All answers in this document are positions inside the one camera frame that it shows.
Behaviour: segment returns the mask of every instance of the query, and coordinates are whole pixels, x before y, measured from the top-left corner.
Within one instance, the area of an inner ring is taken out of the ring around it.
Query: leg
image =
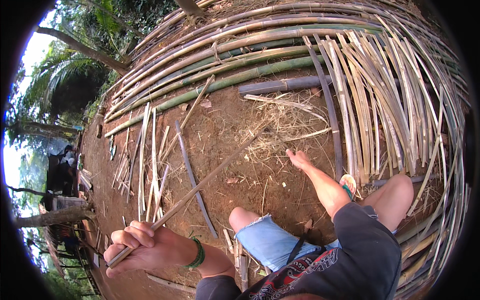
[[[234,208],[228,221],[243,247],[272,271],[286,265],[288,256],[299,240],[275,224],[270,215],[260,217],[243,207]],[[295,258],[320,248],[304,243]]]
[[[405,217],[412,201],[413,185],[410,177],[397,174],[359,204],[372,206],[378,220],[388,230],[394,231]]]

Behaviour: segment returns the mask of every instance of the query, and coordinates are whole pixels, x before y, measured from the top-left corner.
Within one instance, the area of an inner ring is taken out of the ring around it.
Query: sky
[[[49,22],[52,21],[54,14],[55,11],[49,12],[45,19],[40,23],[40,26],[50,27]],[[22,61],[25,65],[26,75],[32,74],[33,66],[43,60],[43,58],[45,57],[45,53],[48,51],[49,44],[55,39],[55,37],[49,35],[43,35],[36,32],[33,33],[30,41],[28,42],[25,53],[22,56]],[[31,81],[32,78],[26,76],[20,84],[19,93],[24,94],[26,89],[29,87]],[[23,148],[17,151],[14,146],[9,147],[7,136],[5,136],[5,140],[6,146],[3,149],[5,181],[8,185],[18,188],[20,182],[20,158],[23,154],[27,154],[27,152]]]

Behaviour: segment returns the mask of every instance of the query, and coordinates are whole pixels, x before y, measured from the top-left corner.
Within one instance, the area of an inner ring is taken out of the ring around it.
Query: person
[[[324,247],[303,243],[288,262],[298,239],[259,216],[236,207],[229,222],[236,237],[272,273],[243,293],[235,284],[235,267],[218,248],[182,237],[151,223],[133,221],[112,233],[104,253],[108,262],[125,246],[135,250],[115,268],[114,277],[134,269],[153,270],[177,264],[196,267],[202,275],[198,300],[246,299],[392,299],[401,269],[401,251],[394,235],[413,200],[409,177],[394,175],[359,204],[351,200],[356,184],[351,176],[340,183],[317,169],[302,151],[287,150],[293,165],[312,181],[318,199],[335,225],[338,240]]]

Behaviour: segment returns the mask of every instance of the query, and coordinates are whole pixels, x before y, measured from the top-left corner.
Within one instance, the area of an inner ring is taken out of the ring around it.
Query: knee
[[[413,184],[410,177],[405,174],[396,174],[390,180],[395,182],[395,187],[405,193],[405,196],[410,201],[413,200]]]
[[[256,213],[246,210],[241,206],[237,206],[230,213],[228,222],[230,223],[230,226],[232,226],[232,229],[235,232],[238,232],[240,229],[253,222],[256,217],[258,217]]]

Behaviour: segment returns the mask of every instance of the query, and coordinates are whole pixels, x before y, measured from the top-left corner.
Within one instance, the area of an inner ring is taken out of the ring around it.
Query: black t-shirt
[[[259,300],[309,293],[326,299],[392,299],[401,269],[400,246],[373,208],[351,202],[335,214],[334,225],[342,249],[311,252],[243,293],[232,277],[204,278],[195,298]]]

